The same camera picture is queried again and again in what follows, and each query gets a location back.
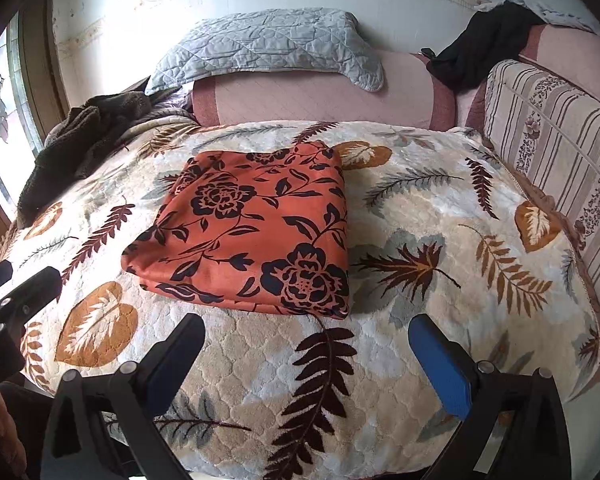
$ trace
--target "striped fabric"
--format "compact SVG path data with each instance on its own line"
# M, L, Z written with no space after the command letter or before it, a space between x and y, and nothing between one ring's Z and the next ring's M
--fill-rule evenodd
M488 79L485 135L581 235L600 301L600 102L535 66L506 60Z

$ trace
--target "dark brown towel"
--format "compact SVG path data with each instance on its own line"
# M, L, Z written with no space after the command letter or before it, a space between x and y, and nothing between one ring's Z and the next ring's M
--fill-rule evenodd
M133 121L147 115L153 103L176 91L152 94L124 92L96 96L49 132L33 172L18 200L18 228L30 227L42 208L76 180L86 178L107 158Z

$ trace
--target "stained glass window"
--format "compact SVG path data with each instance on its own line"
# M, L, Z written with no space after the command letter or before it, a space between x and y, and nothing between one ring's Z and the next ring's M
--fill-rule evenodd
M0 36L0 205L12 220L41 149L24 91L16 15Z

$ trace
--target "blanket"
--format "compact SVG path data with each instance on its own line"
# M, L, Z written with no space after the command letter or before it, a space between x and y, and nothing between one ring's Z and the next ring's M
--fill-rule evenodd
M41 209L66 188L88 177L109 156L132 121L139 120L177 88L147 97L143 92L96 96L71 108L45 139L18 200L18 227L31 227Z
M347 319L177 301L121 269L120 254L152 224L192 155L307 140L342 160ZM600 321L576 251L479 138L365 122L190 122L158 124L126 148L18 234L0 298L45 266L62 272L58 301L27 324L22 343L26 375L50 392L70 368L110 373L139 361L184 313L202 316L202 352L156 420L185 468L318 480L430 465L458 420L408 344L420 312L474 360L522 374L549 368L563 402L600 371Z

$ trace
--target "orange floral fabric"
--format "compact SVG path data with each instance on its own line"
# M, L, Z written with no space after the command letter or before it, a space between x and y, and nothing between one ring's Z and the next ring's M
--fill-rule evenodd
M170 298L268 314L349 313L339 154L322 142L189 159L122 268Z

